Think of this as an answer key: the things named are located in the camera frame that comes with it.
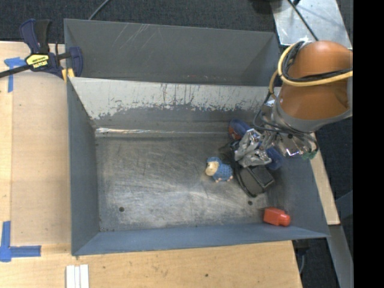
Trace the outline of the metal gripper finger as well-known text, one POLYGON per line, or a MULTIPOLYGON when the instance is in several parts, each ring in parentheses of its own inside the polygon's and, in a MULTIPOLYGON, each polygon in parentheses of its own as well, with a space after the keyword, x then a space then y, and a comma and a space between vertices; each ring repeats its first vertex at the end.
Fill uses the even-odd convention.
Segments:
POLYGON ((264 152, 259 149, 260 134, 255 129, 245 132, 240 140, 233 143, 235 160, 245 160, 246 158, 265 159, 264 152))
POLYGON ((272 159, 268 156, 266 151, 257 149, 247 153, 237 151, 236 161, 242 167, 250 167, 267 165, 272 162, 272 159))

